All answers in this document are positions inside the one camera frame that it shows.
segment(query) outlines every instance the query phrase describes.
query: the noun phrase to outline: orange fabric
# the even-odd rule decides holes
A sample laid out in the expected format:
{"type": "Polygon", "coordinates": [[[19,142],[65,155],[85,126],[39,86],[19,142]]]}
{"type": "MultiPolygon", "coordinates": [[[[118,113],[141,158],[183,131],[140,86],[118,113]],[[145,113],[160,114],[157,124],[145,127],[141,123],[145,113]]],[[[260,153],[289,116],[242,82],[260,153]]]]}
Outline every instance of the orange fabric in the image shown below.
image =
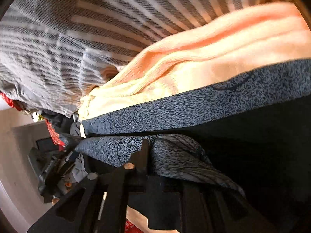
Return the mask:
{"type": "Polygon", "coordinates": [[[293,3],[223,15],[145,48],[116,77],[81,98],[81,120],[311,57],[311,32],[293,3]]]}
{"type": "Polygon", "coordinates": [[[45,119],[45,123],[46,123],[46,127],[48,128],[48,131],[51,135],[51,139],[53,140],[54,144],[60,145],[60,146],[65,146],[64,142],[62,140],[60,140],[59,138],[59,134],[55,132],[55,129],[52,127],[51,123],[45,119]]]}

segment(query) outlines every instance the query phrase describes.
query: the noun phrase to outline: folded cloth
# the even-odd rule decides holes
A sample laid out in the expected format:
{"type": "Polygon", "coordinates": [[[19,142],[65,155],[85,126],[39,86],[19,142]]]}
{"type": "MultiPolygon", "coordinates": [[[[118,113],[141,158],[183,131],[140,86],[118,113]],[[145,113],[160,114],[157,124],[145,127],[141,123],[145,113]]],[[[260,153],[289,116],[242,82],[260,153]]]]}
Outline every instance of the folded cloth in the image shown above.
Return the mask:
{"type": "Polygon", "coordinates": [[[269,1],[289,0],[15,0],[0,22],[0,91],[70,117],[152,43],[269,1]]]}
{"type": "Polygon", "coordinates": [[[185,135],[105,136],[81,140],[78,136],[60,134],[60,139],[67,146],[77,145],[75,151],[116,167],[126,163],[132,153],[140,150],[142,139],[147,139],[151,172],[175,179],[218,184],[244,195],[241,187],[213,167],[202,147],[185,135]]]}
{"type": "Polygon", "coordinates": [[[249,7],[144,49],[81,99],[81,120],[228,80],[254,68],[311,57],[311,31],[293,3],[249,7]]]}
{"type": "Polygon", "coordinates": [[[311,94],[311,60],[265,66],[234,78],[82,121],[85,134],[190,127],[311,94]]]}

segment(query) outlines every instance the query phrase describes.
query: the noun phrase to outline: red fabric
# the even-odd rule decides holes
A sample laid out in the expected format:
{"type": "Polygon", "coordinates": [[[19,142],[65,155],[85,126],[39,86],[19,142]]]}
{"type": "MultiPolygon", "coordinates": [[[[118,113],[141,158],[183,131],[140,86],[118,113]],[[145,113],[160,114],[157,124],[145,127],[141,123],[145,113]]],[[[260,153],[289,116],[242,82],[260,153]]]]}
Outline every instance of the red fabric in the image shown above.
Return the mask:
{"type": "Polygon", "coordinates": [[[5,93],[0,93],[0,95],[2,96],[2,98],[6,101],[6,103],[11,107],[11,108],[16,108],[18,111],[22,111],[23,109],[16,103],[15,100],[11,100],[10,98],[8,98],[5,93]]]}
{"type": "Polygon", "coordinates": [[[65,145],[59,145],[59,151],[62,152],[65,149],[65,145]]]}
{"type": "Polygon", "coordinates": [[[144,233],[144,232],[142,232],[140,229],[138,229],[130,221],[126,220],[126,222],[125,222],[125,233],[144,233]]]}
{"type": "Polygon", "coordinates": [[[47,128],[48,128],[48,130],[49,130],[49,133],[50,133],[50,135],[51,135],[51,138],[52,138],[52,140],[53,140],[53,143],[54,143],[54,144],[61,145],[62,147],[64,147],[65,144],[63,143],[63,141],[61,141],[61,140],[59,139],[59,134],[55,132],[54,128],[52,127],[52,125],[49,123],[48,120],[45,120],[45,122],[46,122],[46,126],[47,126],[47,128]]]}

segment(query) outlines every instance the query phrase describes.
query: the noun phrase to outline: gray and white striped cloth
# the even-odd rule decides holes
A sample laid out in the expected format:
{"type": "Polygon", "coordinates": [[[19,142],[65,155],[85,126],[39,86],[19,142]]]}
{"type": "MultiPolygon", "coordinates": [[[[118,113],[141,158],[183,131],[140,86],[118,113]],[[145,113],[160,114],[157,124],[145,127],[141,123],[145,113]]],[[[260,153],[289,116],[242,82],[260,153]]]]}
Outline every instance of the gray and white striped cloth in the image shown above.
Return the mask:
{"type": "Polygon", "coordinates": [[[69,117],[145,47],[270,1],[289,0],[15,0],[0,22],[0,91],[69,117]]]}

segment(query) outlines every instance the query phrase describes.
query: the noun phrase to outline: blue speckled fabric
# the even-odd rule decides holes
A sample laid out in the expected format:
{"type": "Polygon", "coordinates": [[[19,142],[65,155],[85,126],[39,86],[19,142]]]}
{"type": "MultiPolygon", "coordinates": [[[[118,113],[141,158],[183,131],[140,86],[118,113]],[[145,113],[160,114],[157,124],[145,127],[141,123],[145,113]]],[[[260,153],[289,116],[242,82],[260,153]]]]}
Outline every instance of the blue speckled fabric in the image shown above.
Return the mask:
{"type": "MultiPolygon", "coordinates": [[[[68,143],[64,136],[60,138],[65,144],[68,143]]],[[[237,190],[244,195],[240,186],[213,167],[203,148],[194,139],[185,135],[90,137],[83,139],[75,151],[119,167],[128,162],[132,153],[140,150],[142,139],[149,142],[150,172],[174,179],[217,184],[237,190]]]]}
{"type": "Polygon", "coordinates": [[[311,60],[294,60],[228,81],[84,120],[85,134],[166,130],[203,124],[311,94],[311,60]]]}

